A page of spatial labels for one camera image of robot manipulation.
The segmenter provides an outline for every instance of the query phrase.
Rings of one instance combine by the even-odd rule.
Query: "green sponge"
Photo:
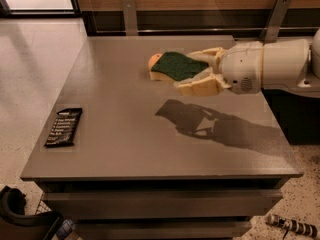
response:
[[[163,73],[175,81],[194,77],[205,70],[208,63],[193,60],[178,52],[165,52],[153,65],[151,72]]]

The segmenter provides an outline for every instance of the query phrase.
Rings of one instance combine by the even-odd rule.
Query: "floor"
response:
[[[41,191],[22,182],[20,173],[80,51],[86,33],[80,19],[0,19],[0,189],[18,187],[34,214]],[[305,175],[291,179],[270,213],[319,225],[320,146],[292,146]],[[267,226],[264,217],[237,240],[278,240],[285,231]],[[310,239],[289,232],[287,240]]]

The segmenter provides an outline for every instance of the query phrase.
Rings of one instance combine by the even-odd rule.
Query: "black chair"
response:
[[[51,240],[63,217],[51,211],[25,215],[25,195],[16,188],[4,187],[0,192],[1,240]]]

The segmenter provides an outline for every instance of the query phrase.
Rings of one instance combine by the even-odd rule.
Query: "table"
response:
[[[84,239],[232,238],[302,170],[261,93],[181,97],[150,81],[158,52],[234,45],[231,36],[94,37],[83,46],[21,174]],[[81,107],[73,147],[44,143]]]

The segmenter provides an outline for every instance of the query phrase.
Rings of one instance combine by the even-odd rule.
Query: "desk drawer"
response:
[[[279,190],[104,191],[47,193],[44,202],[66,218],[144,219],[264,215]]]
[[[212,239],[240,237],[251,228],[248,221],[131,222],[76,224],[84,240]]]

